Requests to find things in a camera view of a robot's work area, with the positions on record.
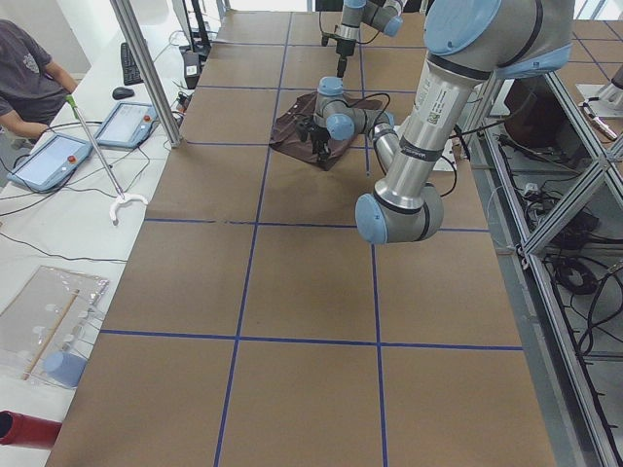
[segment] wooden stick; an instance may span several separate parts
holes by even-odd
[[[23,379],[24,381],[26,381],[30,377],[30,374],[32,373],[34,368],[37,366],[37,363],[39,362],[39,360],[41,360],[41,356],[43,355],[43,352],[45,352],[46,348],[48,348],[48,345],[52,341],[52,338],[55,336],[56,331],[58,331],[58,327],[60,326],[60,323],[62,323],[62,320],[65,319],[65,316],[69,312],[69,308],[71,308],[71,306],[74,305],[74,302],[78,298],[78,295],[80,295],[80,290],[78,289],[74,290],[71,295],[71,298],[69,299],[69,302],[67,302],[67,305],[65,305],[65,308],[62,309],[62,312],[56,319],[56,323],[53,325],[52,329],[48,332],[46,339],[41,344],[41,348],[39,349],[35,357],[32,359],[32,362],[30,362],[30,364],[28,365],[28,368],[26,368],[23,375],[21,376],[21,379]]]

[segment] gray t-shirt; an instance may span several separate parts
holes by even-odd
[[[0,116],[15,110],[26,122],[52,121],[68,92],[45,74],[51,61],[25,31],[0,19]]]

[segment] robotic arm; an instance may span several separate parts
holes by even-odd
[[[437,0],[426,19],[428,55],[401,138],[378,111],[345,108],[341,86],[323,86],[323,78],[315,122],[336,139],[367,134],[386,167],[385,178],[355,207],[363,238],[417,241],[439,229],[443,205],[427,180],[473,89],[494,72],[500,79],[526,78],[562,67],[572,17],[572,0]]]
[[[361,23],[365,22],[379,32],[393,37],[402,26],[400,15],[405,3],[406,0],[385,0],[385,4],[380,7],[370,0],[344,0],[341,23],[336,26],[333,34],[322,33],[322,46],[326,47],[329,39],[337,42],[336,52],[340,55],[338,78],[344,77],[348,57],[354,55]]]

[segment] blue cup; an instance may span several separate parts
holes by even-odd
[[[68,387],[78,386],[86,366],[87,360],[83,357],[67,352],[52,353],[43,362],[46,373]]]

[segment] brown cloth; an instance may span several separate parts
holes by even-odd
[[[296,132],[296,123],[305,116],[312,116],[315,108],[315,99],[317,92],[303,94],[296,99],[296,103],[288,109],[281,117],[276,119],[271,131],[270,146],[282,154],[291,156],[303,162],[313,163],[317,165],[317,155],[312,154],[312,142],[308,138],[306,142],[302,142]],[[377,110],[381,108],[382,103],[378,100],[361,100],[353,99],[344,94],[344,99],[348,105],[358,109]],[[324,170],[331,168],[339,157],[348,149],[352,141],[357,137],[355,134],[351,139],[345,141],[329,141],[331,156],[329,160],[322,166]]]

